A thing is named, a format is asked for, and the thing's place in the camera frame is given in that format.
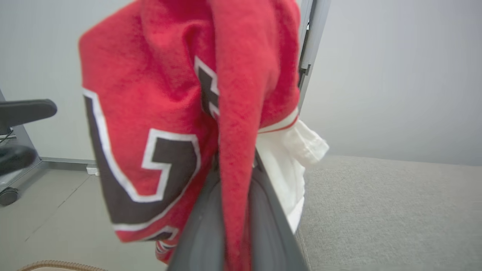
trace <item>gray fabric seat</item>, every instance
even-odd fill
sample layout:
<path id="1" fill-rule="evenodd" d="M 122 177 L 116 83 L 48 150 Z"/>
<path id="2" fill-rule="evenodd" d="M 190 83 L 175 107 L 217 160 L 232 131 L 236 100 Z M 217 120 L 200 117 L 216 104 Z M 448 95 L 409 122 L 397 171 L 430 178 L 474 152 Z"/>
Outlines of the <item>gray fabric seat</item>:
<path id="1" fill-rule="evenodd" d="M 482 167 L 328 156 L 305 180 L 312 271 L 482 270 Z"/>

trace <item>white cloth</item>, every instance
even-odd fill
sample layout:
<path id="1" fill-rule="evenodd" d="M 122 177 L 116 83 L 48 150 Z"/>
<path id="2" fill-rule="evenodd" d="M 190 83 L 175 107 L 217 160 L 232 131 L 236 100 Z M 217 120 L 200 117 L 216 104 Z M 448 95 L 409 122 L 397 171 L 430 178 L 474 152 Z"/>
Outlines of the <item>white cloth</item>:
<path id="1" fill-rule="evenodd" d="M 305 201 L 305 167 L 319 162 L 329 147 L 298 119 L 296 109 L 281 122 L 260 129 L 256 149 L 294 233 Z"/>

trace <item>white panel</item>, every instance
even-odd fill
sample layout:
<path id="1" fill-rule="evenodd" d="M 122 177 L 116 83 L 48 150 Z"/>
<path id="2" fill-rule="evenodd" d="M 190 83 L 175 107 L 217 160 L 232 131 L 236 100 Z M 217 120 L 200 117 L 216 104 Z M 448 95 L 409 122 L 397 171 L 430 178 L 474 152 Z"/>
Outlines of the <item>white panel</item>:
<path id="1" fill-rule="evenodd" d="M 331 154 L 482 165 L 482 1 L 333 0 L 301 119 Z"/>
<path id="2" fill-rule="evenodd" d="M 94 159 L 77 42 L 130 0 L 0 1 L 0 88 L 7 100 L 49 98 L 57 114 L 25 125 L 40 156 Z"/>

